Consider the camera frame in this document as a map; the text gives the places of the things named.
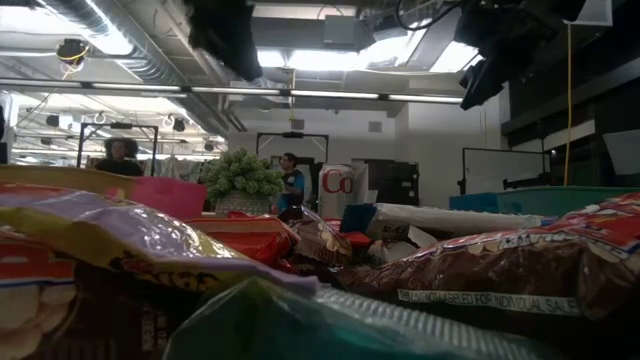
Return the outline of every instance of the cable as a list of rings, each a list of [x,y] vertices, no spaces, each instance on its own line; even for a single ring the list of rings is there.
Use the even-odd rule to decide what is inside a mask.
[[[78,62],[78,59],[79,59],[79,57],[77,57],[77,58],[74,60],[74,64],[75,64],[76,62]],[[71,74],[73,74],[73,73],[75,73],[75,72],[78,72],[78,71],[80,71],[80,70],[82,70],[82,67],[80,67],[80,68],[76,69],[75,71],[73,71],[73,68],[71,68],[71,66],[69,66],[69,69],[68,69],[68,70],[64,73],[64,75],[62,76],[62,80],[63,80],[63,81],[64,81],[64,80],[66,80],[66,79],[67,79],[67,77],[68,77],[69,75],[71,75]],[[38,111],[38,109],[40,109],[40,108],[42,108],[42,107],[46,106],[46,105],[47,105],[47,103],[49,102],[49,99],[50,99],[50,98],[51,98],[51,96],[56,92],[56,90],[58,90],[58,89],[53,89],[49,94],[47,94],[47,96],[45,96],[45,97],[44,97],[44,99],[42,99],[42,101],[40,101],[40,103],[39,103],[38,105],[36,105],[36,107],[34,107],[33,109],[31,109],[31,111],[29,111],[29,112],[27,113],[27,115],[23,116],[23,117],[22,117],[22,119],[18,120],[18,122],[16,123],[16,128],[17,128],[17,127],[18,127],[18,125],[20,125],[22,122],[24,122],[25,120],[28,120],[28,119],[31,117],[31,115],[33,115],[36,111]]]
[[[334,9],[338,10],[338,12],[340,13],[340,15],[341,15],[341,16],[344,16],[344,12],[342,12],[342,10],[341,10],[339,7],[337,7],[337,6],[335,6],[335,5],[322,5],[322,7],[320,8],[320,11],[318,11],[318,16],[316,16],[316,20],[320,20],[320,15],[322,15],[322,11],[323,11],[324,9],[326,9],[326,8],[327,8],[327,6],[331,6],[332,8],[334,8]]]
[[[564,159],[564,186],[569,186],[569,152],[571,151],[571,127],[573,126],[573,52],[571,24],[567,24],[567,98],[569,99],[569,121],[567,126],[567,152]]]
[[[446,10],[442,11],[440,14],[438,14],[438,16],[436,16],[430,22],[428,22],[428,23],[426,23],[424,25],[412,28],[411,26],[405,24],[404,21],[402,20],[402,16],[400,16],[400,8],[402,8],[402,3],[404,2],[404,0],[398,0],[398,2],[396,3],[396,10],[395,10],[396,22],[398,23],[398,25],[400,25],[401,28],[403,28],[403,29],[405,29],[407,31],[426,30],[426,29],[430,28],[431,26],[435,25],[438,21],[442,20],[445,16],[449,15],[449,13],[452,12],[455,8],[457,8],[458,6],[462,5],[463,1],[464,0],[459,0],[455,4],[449,6]]]

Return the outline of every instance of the snack bag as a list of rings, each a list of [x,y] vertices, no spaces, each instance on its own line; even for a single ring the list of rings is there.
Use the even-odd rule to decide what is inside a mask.
[[[1,225],[91,265],[190,291],[225,289],[248,275],[301,291],[317,285],[250,260],[156,210],[83,191],[0,183]]]
[[[291,208],[279,218],[300,237],[296,256],[328,266],[346,265],[353,258],[349,241],[313,211],[305,207]]]
[[[1,359],[149,359],[198,298],[0,230]]]
[[[618,358],[640,335],[640,193],[548,227],[449,240],[380,268],[337,273],[349,291]]]
[[[287,225],[276,218],[202,218],[187,224],[230,248],[274,269],[291,272],[284,258],[299,241]]]

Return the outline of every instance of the brown snack bag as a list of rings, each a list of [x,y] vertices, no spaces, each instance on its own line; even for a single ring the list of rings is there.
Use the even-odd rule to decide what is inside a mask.
[[[352,259],[351,244],[313,211],[301,207],[279,216],[300,237],[295,255],[328,266],[343,266]]]
[[[640,335],[638,249],[640,194],[629,194],[553,226],[449,240],[337,277],[368,297],[613,359]]]

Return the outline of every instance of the black hair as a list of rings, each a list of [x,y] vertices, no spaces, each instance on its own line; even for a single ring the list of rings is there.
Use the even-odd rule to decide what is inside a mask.
[[[284,153],[283,157],[286,157],[287,160],[291,161],[293,163],[293,167],[298,166],[298,157],[293,153]]]
[[[111,152],[111,148],[117,142],[121,142],[124,144],[124,157],[135,159],[136,155],[138,155],[138,143],[129,138],[110,138],[104,142],[104,148],[107,150],[107,159],[113,159],[113,153]]]

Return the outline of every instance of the pink bag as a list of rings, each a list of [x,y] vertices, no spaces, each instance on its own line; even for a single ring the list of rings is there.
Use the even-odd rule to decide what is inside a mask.
[[[202,215],[207,187],[165,177],[136,177],[129,200],[159,210],[179,220],[195,219]],[[117,189],[107,195],[117,196]]]

